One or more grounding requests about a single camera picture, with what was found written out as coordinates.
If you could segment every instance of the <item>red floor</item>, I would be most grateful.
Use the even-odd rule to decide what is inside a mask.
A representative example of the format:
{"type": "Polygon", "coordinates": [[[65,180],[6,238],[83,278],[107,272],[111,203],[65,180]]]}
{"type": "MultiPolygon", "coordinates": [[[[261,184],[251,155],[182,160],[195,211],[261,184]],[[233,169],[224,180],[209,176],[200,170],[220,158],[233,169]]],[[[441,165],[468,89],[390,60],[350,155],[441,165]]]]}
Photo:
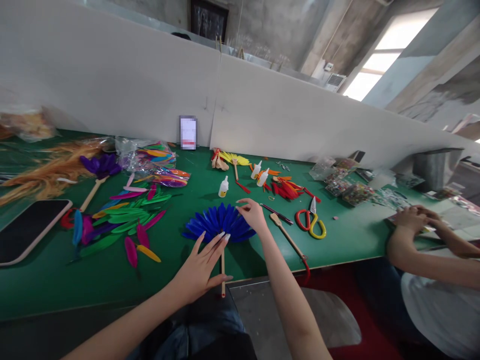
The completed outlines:
{"type": "MultiPolygon", "coordinates": [[[[304,285],[302,277],[298,277],[297,280],[299,284],[304,285]]],[[[402,360],[395,346],[372,318],[355,282],[351,264],[337,265],[327,270],[313,270],[306,287],[337,295],[350,309],[360,326],[361,343],[329,349],[334,360],[402,360]]]]}

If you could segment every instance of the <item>blue feather fan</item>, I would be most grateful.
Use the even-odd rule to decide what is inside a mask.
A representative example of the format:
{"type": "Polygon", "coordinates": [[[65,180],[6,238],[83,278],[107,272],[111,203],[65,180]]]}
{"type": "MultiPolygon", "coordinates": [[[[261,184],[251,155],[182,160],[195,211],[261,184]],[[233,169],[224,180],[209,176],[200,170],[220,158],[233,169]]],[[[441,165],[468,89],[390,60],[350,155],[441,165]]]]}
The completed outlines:
{"type": "Polygon", "coordinates": [[[197,240],[205,231],[204,243],[209,243],[222,231],[231,235],[231,243],[248,240],[256,234],[235,207],[230,204],[225,207],[223,202],[218,208],[209,207],[203,214],[196,212],[195,217],[191,218],[185,227],[189,232],[182,233],[182,236],[192,240],[197,240]]]}

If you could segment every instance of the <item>white shirt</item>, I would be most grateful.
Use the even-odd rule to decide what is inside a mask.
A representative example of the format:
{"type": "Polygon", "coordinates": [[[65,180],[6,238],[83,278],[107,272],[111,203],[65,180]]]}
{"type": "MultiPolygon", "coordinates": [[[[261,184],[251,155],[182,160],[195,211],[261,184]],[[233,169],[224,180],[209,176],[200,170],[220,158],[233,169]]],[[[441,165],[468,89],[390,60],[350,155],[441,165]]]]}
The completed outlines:
{"type": "MultiPolygon", "coordinates": [[[[448,249],[429,255],[455,257],[448,249]]],[[[454,359],[480,358],[480,291],[405,273],[403,301],[415,327],[454,359]]]]}

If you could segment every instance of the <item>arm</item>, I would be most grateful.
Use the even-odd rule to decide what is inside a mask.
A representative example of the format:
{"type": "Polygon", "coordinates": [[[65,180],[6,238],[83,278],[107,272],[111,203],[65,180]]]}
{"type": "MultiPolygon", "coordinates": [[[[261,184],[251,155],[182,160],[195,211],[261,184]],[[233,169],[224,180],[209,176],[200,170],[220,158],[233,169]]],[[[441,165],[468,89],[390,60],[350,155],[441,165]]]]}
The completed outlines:
{"type": "Polygon", "coordinates": [[[480,262],[417,251],[415,235],[429,221],[417,211],[411,207],[398,214],[397,227],[387,246],[390,262],[410,274],[480,290],[480,262]]]}
{"type": "Polygon", "coordinates": [[[210,274],[230,235],[219,234],[199,253],[203,233],[175,278],[157,294],[85,341],[65,360],[125,359],[160,323],[209,289],[231,280],[231,276],[210,274]]]}
{"type": "Polygon", "coordinates": [[[428,223],[436,229],[436,234],[442,241],[445,242],[452,253],[458,256],[466,254],[480,255],[480,249],[478,247],[469,243],[468,241],[463,240],[460,236],[450,230],[436,212],[424,208],[421,205],[413,206],[413,208],[416,208],[420,215],[426,215],[428,218],[428,223]]]}
{"type": "Polygon", "coordinates": [[[265,222],[262,207],[251,199],[237,202],[247,203],[238,211],[260,238],[273,297],[292,358],[331,359],[310,305],[265,222]]]}

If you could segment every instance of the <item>phone screen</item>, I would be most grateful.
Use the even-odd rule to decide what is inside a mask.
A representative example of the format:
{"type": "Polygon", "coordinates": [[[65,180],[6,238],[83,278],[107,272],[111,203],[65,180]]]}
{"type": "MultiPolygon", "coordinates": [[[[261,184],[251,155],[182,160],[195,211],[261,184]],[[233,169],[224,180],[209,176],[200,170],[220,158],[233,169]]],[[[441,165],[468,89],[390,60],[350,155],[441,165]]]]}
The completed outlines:
{"type": "Polygon", "coordinates": [[[197,148],[197,118],[180,116],[180,147],[182,150],[197,148]]]}
{"type": "Polygon", "coordinates": [[[16,260],[62,212],[69,200],[40,200],[0,231],[0,263],[16,260]]]}

